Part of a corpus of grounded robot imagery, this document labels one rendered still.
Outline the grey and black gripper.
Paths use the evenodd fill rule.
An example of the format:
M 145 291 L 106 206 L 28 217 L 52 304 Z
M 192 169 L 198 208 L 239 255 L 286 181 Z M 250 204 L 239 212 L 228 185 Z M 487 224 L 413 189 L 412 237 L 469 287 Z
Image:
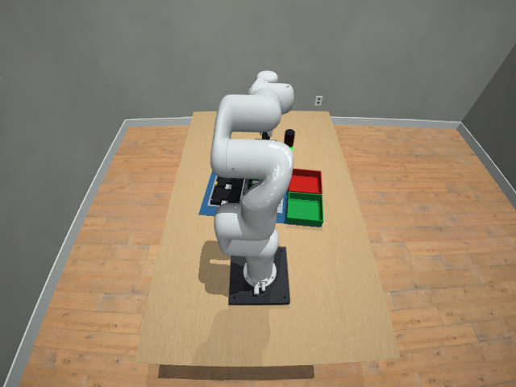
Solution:
M 264 132 L 263 134 L 260 133 L 260 136 L 262 135 L 262 139 L 270 139 L 270 137 L 273 135 L 273 131 Z

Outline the green bin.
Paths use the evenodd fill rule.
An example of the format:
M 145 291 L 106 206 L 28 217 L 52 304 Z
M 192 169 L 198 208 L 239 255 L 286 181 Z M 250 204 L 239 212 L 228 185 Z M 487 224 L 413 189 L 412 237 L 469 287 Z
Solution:
M 286 223 L 321 227 L 323 224 L 323 196 L 313 193 L 289 192 Z

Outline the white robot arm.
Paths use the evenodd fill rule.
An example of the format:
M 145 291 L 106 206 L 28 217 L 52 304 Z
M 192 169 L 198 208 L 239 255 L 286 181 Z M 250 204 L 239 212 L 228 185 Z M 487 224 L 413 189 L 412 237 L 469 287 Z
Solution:
M 292 86 L 278 83 L 274 72 L 263 71 L 257 74 L 248 95 L 225 96 L 216 114 L 210 152 L 214 174 L 260 179 L 242 196 L 241 203 L 224 203 L 214 215 L 214 232 L 222 253 L 245 256 L 243 275 L 254 286 L 254 294 L 259 294 L 259 288 L 265 291 L 277 273 L 273 263 L 279 245 L 277 207 L 289 188 L 293 152 L 281 142 L 231 139 L 231 133 L 271 131 L 281 121 L 281 113 L 291 111 L 293 102 Z

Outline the red bin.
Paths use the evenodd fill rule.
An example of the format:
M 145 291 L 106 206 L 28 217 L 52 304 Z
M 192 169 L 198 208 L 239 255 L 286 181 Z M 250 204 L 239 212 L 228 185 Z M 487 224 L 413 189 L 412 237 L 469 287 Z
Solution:
M 323 195 L 321 171 L 293 169 L 288 194 L 289 192 Z

